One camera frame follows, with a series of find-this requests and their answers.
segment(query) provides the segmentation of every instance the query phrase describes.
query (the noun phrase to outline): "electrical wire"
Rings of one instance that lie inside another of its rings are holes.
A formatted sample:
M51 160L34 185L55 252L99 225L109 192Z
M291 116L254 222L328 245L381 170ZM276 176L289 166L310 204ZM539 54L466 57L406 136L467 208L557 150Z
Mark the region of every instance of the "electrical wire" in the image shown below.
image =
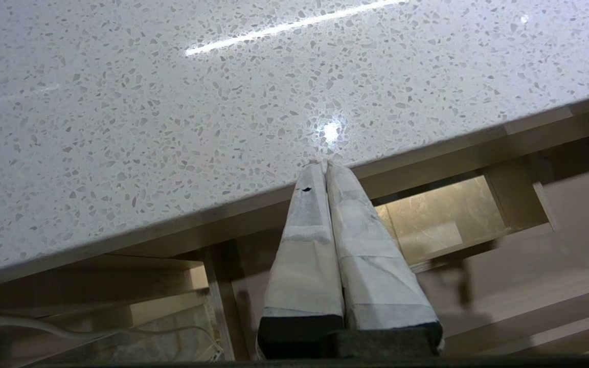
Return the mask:
M116 328L107 329L103 331L76 332L60 328L59 326L37 319L9 316L0 316L0 326L17 326L21 328L39 329L45 332L52 333L59 337L68 338L70 340L91 340L94 338L112 336L117 333L136 333L139 335L167 335L170 333L180 332L188 329L196 329L203 332L206 335L206 338L208 338L208 340L215 347L215 349L219 350L220 352L224 351L224 349L222 349L222 347L220 347L220 345L215 342L215 339L210 335L210 333L208 333L208 331L199 326L186 326L182 328L168 329L163 331L147 331L138 328Z

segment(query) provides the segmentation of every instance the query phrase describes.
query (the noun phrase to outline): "quartz countertop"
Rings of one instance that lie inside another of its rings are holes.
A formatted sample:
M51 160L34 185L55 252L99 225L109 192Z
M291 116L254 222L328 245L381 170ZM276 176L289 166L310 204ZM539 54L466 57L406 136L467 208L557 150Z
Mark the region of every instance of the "quartz countertop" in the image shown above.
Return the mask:
M585 98L589 2L0 2L0 274Z

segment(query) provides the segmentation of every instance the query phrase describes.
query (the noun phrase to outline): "terrazzo surface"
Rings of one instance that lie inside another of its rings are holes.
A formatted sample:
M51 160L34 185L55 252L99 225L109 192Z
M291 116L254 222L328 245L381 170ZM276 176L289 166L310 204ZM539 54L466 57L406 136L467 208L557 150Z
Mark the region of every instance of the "terrazzo surface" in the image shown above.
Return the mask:
M0 1L0 271L584 98L589 2Z

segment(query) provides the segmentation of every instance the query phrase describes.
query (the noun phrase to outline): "white paper wrapping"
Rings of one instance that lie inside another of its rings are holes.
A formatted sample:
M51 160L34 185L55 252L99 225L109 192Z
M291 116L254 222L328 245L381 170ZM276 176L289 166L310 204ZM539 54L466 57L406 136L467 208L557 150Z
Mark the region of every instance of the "white paper wrapping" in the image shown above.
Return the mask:
M307 165L299 175L264 303L263 317L344 315L320 164Z
M437 324L441 331L435 311L355 175L329 163L326 178L346 324L359 330Z

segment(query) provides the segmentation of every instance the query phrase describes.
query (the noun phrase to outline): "white speckled countertop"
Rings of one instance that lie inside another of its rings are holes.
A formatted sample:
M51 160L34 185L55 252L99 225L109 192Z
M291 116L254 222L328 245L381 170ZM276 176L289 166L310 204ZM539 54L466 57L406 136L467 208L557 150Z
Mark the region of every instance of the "white speckled countertop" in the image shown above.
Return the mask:
M588 97L589 2L0 1L0 272Z

